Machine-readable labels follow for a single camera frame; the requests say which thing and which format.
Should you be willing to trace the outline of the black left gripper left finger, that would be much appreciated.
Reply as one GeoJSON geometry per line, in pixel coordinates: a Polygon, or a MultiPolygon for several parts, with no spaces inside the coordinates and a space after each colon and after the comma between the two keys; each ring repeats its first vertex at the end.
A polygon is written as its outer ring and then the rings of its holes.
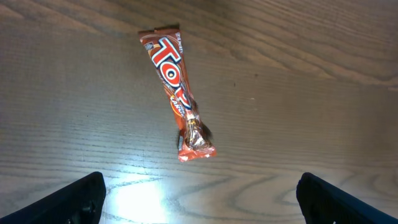
{"type": "Polygon", "coordinates": [[[1,224],[98,224],[106,197],[100,172],[68,186],[1,218],[1,224]]]}

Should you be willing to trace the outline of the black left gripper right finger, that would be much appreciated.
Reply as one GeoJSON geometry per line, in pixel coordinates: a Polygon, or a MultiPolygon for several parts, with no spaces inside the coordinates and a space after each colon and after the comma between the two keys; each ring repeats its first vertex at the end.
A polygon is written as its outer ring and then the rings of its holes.
{"type": "Polygon", "coordinates": [[[296,198],[307,224],[397,224],[397,219],[305,172],[296,198]]]}

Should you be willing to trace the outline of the orange red chocolate bar wrapper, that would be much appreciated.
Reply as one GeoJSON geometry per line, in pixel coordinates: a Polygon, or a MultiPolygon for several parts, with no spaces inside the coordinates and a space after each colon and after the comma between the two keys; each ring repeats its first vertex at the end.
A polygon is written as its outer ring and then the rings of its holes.
{"type": "Polygon", "coordinates": [[[216,156],[211,132],[200,119],[188,81],[179,25],[143,30],[139,40],[154,64],[178,126],[181,162],[216,156]]]}

